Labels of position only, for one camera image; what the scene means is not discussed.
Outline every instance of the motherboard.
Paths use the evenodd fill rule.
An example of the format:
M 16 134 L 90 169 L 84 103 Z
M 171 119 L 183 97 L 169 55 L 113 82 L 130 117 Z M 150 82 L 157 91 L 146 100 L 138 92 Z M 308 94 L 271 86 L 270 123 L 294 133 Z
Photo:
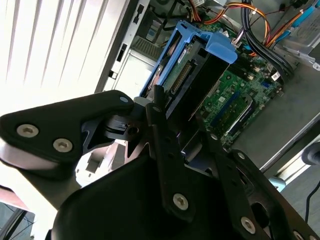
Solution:
M 230 40 L 236 34 L 223 23 L 198 24 L 206 32 L 221 32 Z M 221 139 L 227 148 L 233 144 L 243 129 L 252 123 L 266 104 L 276 95 L 282 95 L 282 85 L 273 67 L 256 56 L 242 40 L 237 44 L 238 59 L 224 72 L 200 107 L 207 130 Z

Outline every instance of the black plastic part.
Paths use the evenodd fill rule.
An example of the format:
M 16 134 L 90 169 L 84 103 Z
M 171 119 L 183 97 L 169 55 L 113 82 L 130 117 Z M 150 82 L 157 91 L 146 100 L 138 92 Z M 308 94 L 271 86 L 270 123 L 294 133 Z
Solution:
M 302 153 L 301 159 L 308 165 L 320 165 L 320 142 L 308 146 Z
M 196 205 L 194 220 L 186 223 L 164 210 L 157 168 L 140 157 L 75 192 L 58 211 L 51 239 L 240 239 L 226 230 L 230 221 L 219 181 L 185 168 Z
M 305 5 L 308 0 L 290 0 L 290 4 L 295 8 L 300 8 L 301 6 Z
M 0 117 L 0 137 L 39 158 L 33 162 L 21 157 L 2 161 L 42 177 L 68 178 L 82 155 L 114 141 L 104 135 L 103 121 L 114 115 L 129 115 L 133 108 L 127 95 L 112 90 L 4 115 Z M 39 134 L 32 138 L 19 136 L 17 127 L 22 124 L 36 126 Z M 70 152 L 58 152 L 53 147 L 61 138 L 72 142 Z

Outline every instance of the cable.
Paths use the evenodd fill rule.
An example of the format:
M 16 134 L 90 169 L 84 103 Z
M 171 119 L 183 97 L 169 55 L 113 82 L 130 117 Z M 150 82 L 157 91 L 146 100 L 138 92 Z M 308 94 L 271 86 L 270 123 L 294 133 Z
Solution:
M 271 27 L 270 27 L 270 24 L 267 20 L 267 17 L 266 15 L 259 9 L 257 9 L 256 7 L 250 5 L 250 4 L 245 4 L 245 3 L 239 3 L 239 2 L 230 2 L 229 4 L 226 5 L 226 8 L 221 10 L 220 13 L 218 14 L 218 16 L 216 16 L 215 18 L 211 19 L 211 20 L 208 20 L 208 21 L 205 21 L 204 24 L 206 25 L 210 25 L 210 24 L 213 24 L 215 22 L 217 22 L 220 18 L 223 17 L 223 15 L 225 14 L 225 12 L 229 9 L 229 8 L 246 8 L 246 9 L 250 9 L 250 10 L 253 10 L 252 13 L 258 13 L 263 19 L 264 19 L 264 22 L 265 22 L 265 33 L 264 33 L 264 38 L 268 38 L 269 37 L 269 34 L 270 34 L 270 30 L 271 30 Z
M 32 226 L 34 224 L 34 222 L 28 226 L 26 226 L 24 229 L 22 229 L 20 232 L 18 232 L 16 235 L 14 235 L 11 240 L 15 239 L 15 237 L 17 237 L 20 233 L 22 233 L 24 230 L 26 230 L 27 228 L 29 228 L 30 226 Z
M 193 19 L 195 21 L 201 22 L 201 18 L 199 16 L 198 12 L 197 12 L 197 9 L 196 9 L 194 3 L 192 2 L 192 0 L 188 0 L 188 2 L 191 5 L 191 14 L 193 15 Z
M 318 191 L 318 189 L 320 188 L 320 181 L 318 182 L 318 184 L 315 186 L 315 188 L 312 190 L 312 192 L 310 192 L 310 194 L 308 195 L 308 197 L 306 198 L 306 204 L 305 204 L 305 222 L 308 223 L 309 220 L 309 212 L 310 212 L 310 199 L 311 197 Z
M 244 4 L 249 4 L 250 0 L 242 0 L 242 2 Z M 250 26 L 250 12 L 251 9 L 249 8 L 241 8 L 241 22 L 248 45 L 250 46 L 253 52 L 270 62 L 280 73 L 283 81 L 285 82 L 286 80 L 292 78 L 292 76 L 294 75 L 294 70 L 283 57 L 264 46 L 254 36 Z
M 15 212 L 12 208 L 10 208 L 7 204 L 5 204 L 4 203 L 4 205 L 8 208 L 8 209 L 10 209 L 10 211 L 11 212 Z M 27 222 L 28 222 L 28 224 L 32 224 L 32 222 L 25 216 L 24 218 L 23 218 L 24 220 L 26 220 Z
M 280 37 L 287 29 L 290 27 L 300 16 L 304 14 L 304 11 L 301 10 L 296 16 L 294 16 L 291 20 L 289 20 L 286 24 L 280 27 L 275 34 L 272 35 L 271 40 L 268 42 L 267 47 L 270 47 L 278 37 Z
M 210 8 L 208 8 L 208 7 L 203 6 L 202 8 L 203 8 L 204 10 L 206 10 L 207 12 L 212 12 L 212 13 L 217 14 L 217 15 L 219 14 L 218 12 L 213 11 L 212 9 L 210 9 Z M 232 23 L 228 18 L 226 18 L 225 16 L 222 16 L 222 18 L 223 18 L 224 20 L 226 20 L 226 21 L 231 25 L 233 31 L 236 33 L 236 32 L 237 32 L 237 29 L 235 28 L 235 26 L 233 25 L 233 23 Z

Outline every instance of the screw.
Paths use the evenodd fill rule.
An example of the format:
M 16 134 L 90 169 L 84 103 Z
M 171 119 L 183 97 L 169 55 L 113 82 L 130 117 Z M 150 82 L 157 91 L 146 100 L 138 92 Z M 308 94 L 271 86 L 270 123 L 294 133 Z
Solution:
M 58 138 L 53 142 L 53 147 L 60 153 L 68 153 L 72 150 L 72 142 L 65 138 Z
M 241 218 L 241 224 L 244 227 L 244 229 L 247 230 L 250 234 L 256 233 L 256 227 L 249 218 L 243 216 Z
M 214 140 L 218 140 L 217 136 L 214 135 L 213 133 L 211 133 L 211 137 L 212 137 Z
M 185 196 L 183 196 L 180 193 L 176 193 L 173 195 L 173 203 L 176 205 L 180 210 L 187 210 L 189 207 L 188 200 L 186 199 Z
M 121 100 L 122 102 L 125 102 L 125 103 L 129 102 L 129 100 L 126 99 L 124 96 L 121 96 L 121 97 L 120 97 L 120 100 Z
M 318 69 L 320 69 L 320 65 L 315 62 L 315 63 L 313 64 L 313 68 L 316 69 L 316 70 L 318 70 Z
M 161 109 L 158 108 L 157 106 L 154 106 L 153 109 L 156 110 L 156 111 L 159 112 L 159 113 L 161 112 Z
M 304 238 L 297 231 L 293 231 L 293 234 L 297 240 L 304 240 Z
M 241 152 L 238 152 L 238 156 L 239 156 L 241 159 L 246 159 L 246 158 L 245 158 L 245 155 L 243 155 Z
M 39 129 L 31 124 L 22 124 L 17 127 L 16 132 L 24 138 L 33 138 L 38 135 Z

